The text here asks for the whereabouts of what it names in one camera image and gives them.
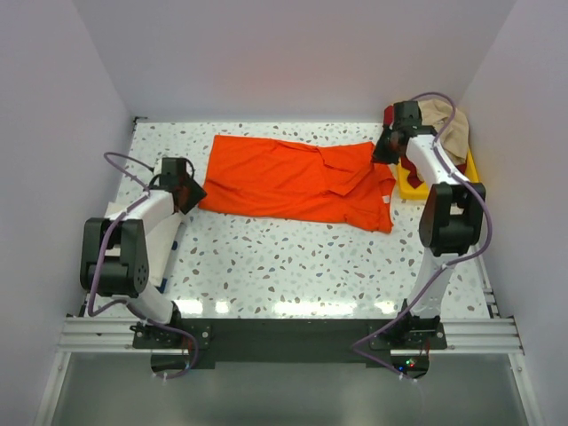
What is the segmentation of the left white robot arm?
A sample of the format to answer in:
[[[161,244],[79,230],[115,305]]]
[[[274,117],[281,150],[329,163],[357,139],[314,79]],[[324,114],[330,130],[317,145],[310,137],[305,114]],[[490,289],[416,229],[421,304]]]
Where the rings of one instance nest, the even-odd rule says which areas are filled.
[[[88,292],[87,314],[95,317],[122,304],[154,325],[152,336],[164,348],[184,337],[177,305],[159,286],[184,217],[207,195],[195,168],[184,157],[164,157],[131,205],[83,227],[80,283]]]

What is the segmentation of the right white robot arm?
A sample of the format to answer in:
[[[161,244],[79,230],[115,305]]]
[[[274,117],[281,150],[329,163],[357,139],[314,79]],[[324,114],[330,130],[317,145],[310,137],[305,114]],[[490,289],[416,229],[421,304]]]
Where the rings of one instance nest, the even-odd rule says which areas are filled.
[[[472,183],[453,164],[439,141],[441,133],[422,122],[416,100],[385,109],[385,123],[372,161],[394,165],[407,158],[429,188],[419,221],[423,259],[411,296],[385,330],[395,328],[398,343],[416,348],[427,329],[438,326],[442,300],[457,264],[475,258],[469,253],[481,234],[485,187]]]

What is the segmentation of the orange t shirt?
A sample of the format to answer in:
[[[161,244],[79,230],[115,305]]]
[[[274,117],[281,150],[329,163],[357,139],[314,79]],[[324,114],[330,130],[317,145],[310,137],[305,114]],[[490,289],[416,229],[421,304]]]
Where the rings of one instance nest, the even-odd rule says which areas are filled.
[[[390,233],[391,169],[372,161],[372,142],[315,146],[217,135],[201,209],[245,217],[347,224]]]

